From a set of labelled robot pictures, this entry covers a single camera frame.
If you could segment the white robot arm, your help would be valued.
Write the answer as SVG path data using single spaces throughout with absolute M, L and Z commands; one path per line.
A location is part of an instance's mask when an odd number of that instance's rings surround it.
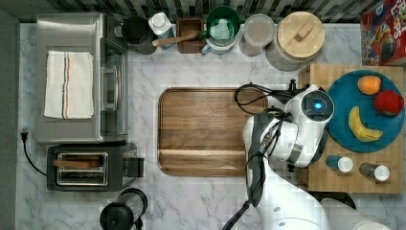
M 323 154 L 325 127 L 333 112 L 331 97 L 311 85 L 290 99 L 280 116 L 261 112 L 245 123 L 246 191 L 259 214 L 260 230 L 329 230 L 320 202 L 274 172 L 269 161 L 298 168 L 315 163 Z

